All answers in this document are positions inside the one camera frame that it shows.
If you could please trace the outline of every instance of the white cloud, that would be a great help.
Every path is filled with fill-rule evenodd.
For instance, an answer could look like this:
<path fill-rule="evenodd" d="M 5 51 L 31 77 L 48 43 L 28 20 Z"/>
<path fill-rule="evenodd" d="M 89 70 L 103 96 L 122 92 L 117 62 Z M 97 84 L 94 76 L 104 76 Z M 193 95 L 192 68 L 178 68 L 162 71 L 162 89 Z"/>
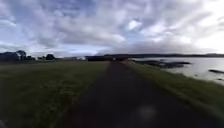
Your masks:
<path fill-rule="evenodd" d="M 138 22 L 136 20 L 132 20 L 129 22 L 128 26 L 127 26 L 127 30 L 133 30 L 136 29 L 138 27 L 140 27 L 142 25 L 141 22 Z"/>
<path fill-rule="evenodd" d="M 16 23 L 9 21 L 9 20 L 0 20 L 0 24 L 11 26 L 11 27 L 16 27 Z"/>
<path fill-rule="evenodd" d="M 72 2 L 0 0 L 0 24 L 19 29 L 22 36 L 18 37 L 23 40 L 12 42 L 26 44 L 29 52 L 40 47 L 60 49 L 64 44 L 106 46 L 123 52 L 186 52 L 184 47 L 212 46 L 212 40 L 222 39 L 224 30 L 222 0 Z M 216 42 L 213 48 L 220 51 L 222 45 Z"/>
<path fill-rule="evenodd" d="M 144 36 L 150 36 L 150 35 L 157 35 L 166 30 L 165 23 L 163 21 L 159 21 L 155 25 L 150 25 L 148 28 L 142 29 L 140 31 L 141 34 Z"/>

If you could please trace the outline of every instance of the grass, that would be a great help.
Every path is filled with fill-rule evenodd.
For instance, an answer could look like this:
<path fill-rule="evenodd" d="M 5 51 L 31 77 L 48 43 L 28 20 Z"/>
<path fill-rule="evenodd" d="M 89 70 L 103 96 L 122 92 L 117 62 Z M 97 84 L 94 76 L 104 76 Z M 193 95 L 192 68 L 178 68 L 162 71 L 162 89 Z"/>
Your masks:
<path fill-rule="evenodd" d="M 149 65 L 127 62 L 151 83 L 166 89 L 187 103 L 206 111 L 221 122 L 224 122 L 224 87 L 208 81 L 196 80 L 181 74 L 161 71 Z"/>
<path fill-rule="evenodd" d="M 51 128 L 106 62 L 0 65 L 0 127 Z"/>

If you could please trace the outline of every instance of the cloud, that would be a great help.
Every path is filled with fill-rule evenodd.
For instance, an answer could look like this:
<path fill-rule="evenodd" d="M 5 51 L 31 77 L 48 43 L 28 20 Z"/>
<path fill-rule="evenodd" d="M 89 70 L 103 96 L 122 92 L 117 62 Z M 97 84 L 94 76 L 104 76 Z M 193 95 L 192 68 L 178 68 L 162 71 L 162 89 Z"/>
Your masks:
<path fill-rule="evenodd" d="M 136 20 L 132 20 L 129 22 L 128 26 L 127 26 L 127 30 L 133 30 L 136 29 L 138 27 L 140 27 L 142 25 L 141 22 L 138 22 Z"/>
<path fill-rule="evenodd" d="M 223 4 L 222 0 L 0 0 L 4 29 L 0 41 L 21 45 L 32 54 L 73 55 L 67 45 L 85 46 L 80 53 L 224 52 Z M 214 41 L 215 46 L 207 49 Z"/>
<path fill-rule="evenodd" d="M 11 27 L 16 27 L 16 23 L 9 21 L 9 20 L 0 20 L 0 24 L 11 26 Z"/>

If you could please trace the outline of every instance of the rock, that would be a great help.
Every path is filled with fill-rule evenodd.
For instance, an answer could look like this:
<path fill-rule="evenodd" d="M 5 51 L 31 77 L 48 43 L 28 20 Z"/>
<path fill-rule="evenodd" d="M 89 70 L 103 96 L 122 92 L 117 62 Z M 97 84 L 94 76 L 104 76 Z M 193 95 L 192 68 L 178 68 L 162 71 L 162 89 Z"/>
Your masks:
<path fill-rule="evenodd" d="M 215 69 L 209 69 L 208 71 L 209 71 L 209 72 L 213 72 L 213 73 L 224 74 L 224 71 L 215 70 Z"/>
<path fill-rule="evenodd" d="M 217 80 L 224 81 L 224 79 L 222 79 L 222 78 L 218 78 Z"/>

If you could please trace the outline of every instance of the tree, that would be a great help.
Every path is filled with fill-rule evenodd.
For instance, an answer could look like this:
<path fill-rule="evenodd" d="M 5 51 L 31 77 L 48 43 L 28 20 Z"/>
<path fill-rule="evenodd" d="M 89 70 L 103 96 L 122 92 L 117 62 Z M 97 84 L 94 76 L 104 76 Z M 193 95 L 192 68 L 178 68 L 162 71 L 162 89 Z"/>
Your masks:
<path fill-rule="evenodd" d="M 19 56 L 15 52 L 0 53 L 0 61 L 17 61 Z"/>
<path fill-rule="evenodd" d="M 47 54 L 46 60 L 54 60 L 54 59 L 55 59 L 55 57 L 53 54 Z"/>
<path fill-rule="evenodd" d="M 32 56 L 27 56 L 26 60 L 36 60 L 36 59 L 34 57 L 32 57 Z"/>
<path fill-rule="evenodd" d="M 20 60 L 26 60 L 26 52 L 23 50 L 18 50 L 16 52 L 19 55 Z"/>

